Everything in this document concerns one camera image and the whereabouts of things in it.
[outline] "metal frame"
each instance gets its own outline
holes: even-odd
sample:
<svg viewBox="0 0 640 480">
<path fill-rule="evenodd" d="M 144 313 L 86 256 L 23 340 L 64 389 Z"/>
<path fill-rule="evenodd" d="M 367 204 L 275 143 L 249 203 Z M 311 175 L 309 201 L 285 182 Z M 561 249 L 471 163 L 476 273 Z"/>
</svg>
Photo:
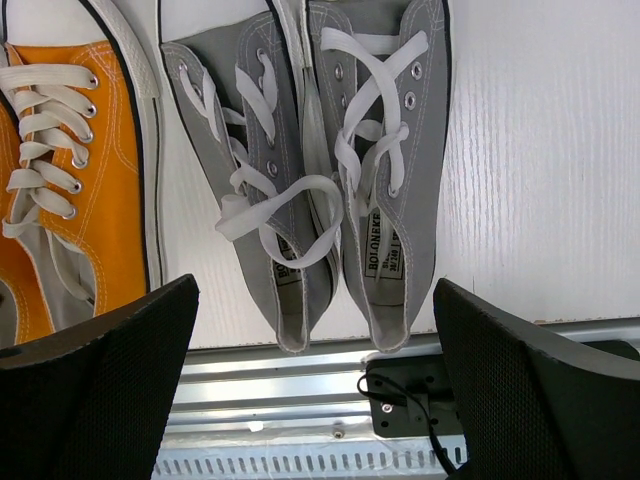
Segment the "metal frame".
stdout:
<svg viewBox="0 0 640 480">
<path fill-rule="evenodd" d="M 578 342 L 640 346 L 640 318 L 543 328 Z M 395 356 L 440 352 L 438 336 L 426 334 Z M 189 352 L 154 478 L 441 475 L 426 438 L 373 434 L 356 382 L 368 361 L 385 357 L 365 340 L 314 344 L 297 357 L 274 347 Z M 443 442 L 458 463 L 466 461 L 462 436 Z"/>
</svg>

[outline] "textured black surface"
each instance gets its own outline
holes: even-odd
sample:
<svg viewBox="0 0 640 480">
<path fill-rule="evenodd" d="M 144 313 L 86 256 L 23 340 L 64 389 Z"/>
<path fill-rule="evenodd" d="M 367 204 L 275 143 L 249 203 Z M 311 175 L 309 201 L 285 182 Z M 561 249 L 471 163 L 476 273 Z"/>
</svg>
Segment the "textured black surface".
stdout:
<svg viewBox="0 0 640 480">
<path fill-rule="evenodd" d="M 446 280 L 434 309 L 469 478 L 640 478 L 640 362 L 545 331 Z"/>
<path fill-rule="evenodd" d="M 0 478 L 150 478 L 197 307 L 184 276 L 11 356 L 0 351 Z"/>
</svg>

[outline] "white rubber sole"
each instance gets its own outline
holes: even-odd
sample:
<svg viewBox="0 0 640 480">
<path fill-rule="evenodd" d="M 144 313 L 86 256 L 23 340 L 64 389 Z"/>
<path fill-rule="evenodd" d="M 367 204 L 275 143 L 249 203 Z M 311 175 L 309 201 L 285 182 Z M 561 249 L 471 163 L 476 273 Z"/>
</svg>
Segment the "white rubber sole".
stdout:
<svg viewBox="0 0 640 480">
<path fill-rule="evenodd" d="M 160 96 L 158 85 L 153 75 L 151 64 L 147 59 L 138 38 L 127 23 L 122 13 L 111 0 L 87 0 L 105 23 L 107 29 L 118 43 L 118 47 L 126 64 L 127 73 L 133 85 L 136 99 L 137 118 L 140 124 L 144 169 L 144 228 L 149 289 L 153 291 L 163 283 L 162 267 L 164 252 L 159 223 L 159 109 L 157 100 Z"/>
</svg>

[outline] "canvas shoe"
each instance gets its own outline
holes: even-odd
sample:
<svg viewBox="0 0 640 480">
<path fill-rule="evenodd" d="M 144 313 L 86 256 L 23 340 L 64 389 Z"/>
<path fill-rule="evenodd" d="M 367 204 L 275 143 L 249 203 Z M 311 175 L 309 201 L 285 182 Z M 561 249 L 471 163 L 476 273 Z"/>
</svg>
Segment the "canvas shoe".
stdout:
<svg viewBox="0 0 640 480">
<path fill-rule="evenodd" d="M 20 118 L 4 234 L 33 258 L 56 330 L 160 286 L 158 96 L 110 0 L 7 0 L 0 88 Z"/>
<path fill-rule="evenodd" d="M 309 1 L 327 140 L 345 197 L 343 271 L 374 344 L 408 340 L 434 267 L 451 98 L 446 0 Z"/>
<path fill-rule="evenodd" d="M 19 168 L 20 138 L 11 108 L 0 95 L 0 218 L 9 208 L 6 186 Z M 38 278 L 27 252 L 15 239 L 0 234 L 0 348 L 53 333 Z"/>
<path fill-rule="evenodd" d="M 263 0 L 162 0 L 160 43 L 182 121 L 256 304 L 280 346 L 304 350 L 337 284 L 335 182 L 306 175 L 298 92 L 278 15 Z M 324 226 L 309 192 L 332 215 Z"/>
</svg>

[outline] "shoelace bow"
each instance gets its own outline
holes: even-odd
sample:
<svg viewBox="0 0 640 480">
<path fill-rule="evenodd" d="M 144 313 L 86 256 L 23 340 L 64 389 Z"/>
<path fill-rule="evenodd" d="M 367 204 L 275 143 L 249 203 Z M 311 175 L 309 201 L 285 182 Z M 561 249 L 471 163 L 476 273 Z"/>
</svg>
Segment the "shoelace bow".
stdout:
<svg viewBox="0 0 640 480">
<path fill-rule="evenodd" d="M 384 154 L 389 154 L 391 167 L 388 195 L 397 197 L 404 182 L 404 160 L 400 142 L 408 138 L 409 127 L 401 120 L 395 79 L 411 62 L 426 52 L 428 47 L 427 34 L 423 31 L 416 33 L 398 48 L 397 37 L 362 34 L 351 36 L 334 28 L 322 29 L 321 50 L 339 50 L 352 55 L 371 73 L 347 106 L 344 124 L 338 132 L 334 149 L 343 187 L 348 195 L 355 198 L 357 213 L 362 217 L 368 216 L 378 207 L 375 180 Z M 390 56 L 383 62 L 375 55 Z M 382 97 L 384 106 L 383 123 L 364 119 L 378 97 Z M 354 148 L 356 135 L 375 142 L 362 161 Z M 376 279 L 380 278 L 382 266 L 389 255 L 392 238 L 391 221 L 380 211 L 380 261 Z"/>
<path fill-rule="evenodd" d="M 260 86 L 251 77 L 236 66 L 236 88 L 242 98 L 255 114 L 258 123 L 265 132 L 270 146 L 275 145 L 276 125 L 273 112 L 278 102 L 278 86 L 273 64 L 266 53 L 259 50 L 258 59 L 264 67 Z M 205 71 L 202 78 L 202 93 L 196 91 L 189 79 L 187 67 L 180 65 L 180 83 L 198 113 L 207 119 L 211 132 L 216 140 L 221 141 L 221 134 L 215 114 L 216 86 Z M 246 126 L 245 117 L 229 108 L 223 108 L 225 123 Z M 222 219 L 216 224 L 216 230 L 229 241 L 234 241 L 247 233 L 258 229 L 260 241 L 267 254 L 276 262 L 288 268 L 306 268 L 323 259 L 333 248 L 336 232 L 343 217 L 343 206 L 340 190 L 329 178 L 322 175 L 307 175 L 294 182 L 284 192 L 278 193 L 273 182 L 263 173 L 249 164 L 247 149 L 236 138 L 229 137 L 231 152 L 238 169 L 231 174 L 229 182 L 235 194 L 222 198 Z M 267 199 L 251 205 L 247 198 L 247 186 L 262 192 Z M 324 192 L 333 207 L 331 225 L 318 237 L 309 250 L 300 258 L 288 260 L 280 252 L 276 232 L 267 225 L 267 221 L 282 206 L 290 202 L 296 195 L 307 191 Z"/>
<path fill-rule="evenodd" d="M 48 185 L 71 194 L 82 190 L 82 183 L 68 172 L 51 164 L 57 149 L 69 149 L 76 169 L 89 164 L 89 151 L 81 143 L 89 143 L 93 132 L 86 118 L 93 117 L 96 107 L 76 89 L 94 89 L 97 77 L 87 68 L 77 65 L 19 65 L 0 68 L 0 88 L 8 92 L 14 110 L 20 117 L 20 165 L 11 173 L 7 191 L 17 192 L 14 210 L 20 220 L 10 223 L 3 219 L 3 234 L 19 237 L 27 228 L 40 226 L 41 210 L 65 219 L 77 214 L 76 207 Z M 67 134 L 69 129 L 76 137 Z M 81 251 L 74 245 L 46 231 L 50 254 L 64 287 L 74 297 L 93 302 L 89 292 L 80 285 L 77 275 L 68 265 L 64 250 Z"/>
</svg>

